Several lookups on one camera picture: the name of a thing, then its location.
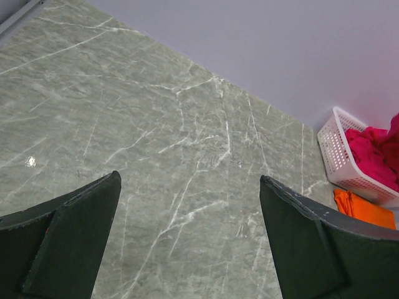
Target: gray marble tile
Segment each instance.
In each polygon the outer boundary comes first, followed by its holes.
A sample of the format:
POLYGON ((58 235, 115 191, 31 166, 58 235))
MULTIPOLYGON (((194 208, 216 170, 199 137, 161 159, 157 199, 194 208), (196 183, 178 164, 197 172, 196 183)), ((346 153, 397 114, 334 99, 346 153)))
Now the gray marble tile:
POLYGON ((80 1, 0 61, 1 215, 122 175, 92 298, 281 298, 259 178, 334 207, 310 128, 80 1))

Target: white plastic basket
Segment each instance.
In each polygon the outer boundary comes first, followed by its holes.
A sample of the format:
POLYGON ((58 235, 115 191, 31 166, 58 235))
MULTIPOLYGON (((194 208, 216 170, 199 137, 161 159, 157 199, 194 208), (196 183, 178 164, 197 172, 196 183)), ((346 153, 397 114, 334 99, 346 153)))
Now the white plastic basket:
POLYGON ((367 125, 338 107, 334 107, 333 112, 334 115, 317 134, 329 181, 375 204, 397 206, 399 192, 364 174, 350 151, 345 131, 363 131, 367 125))

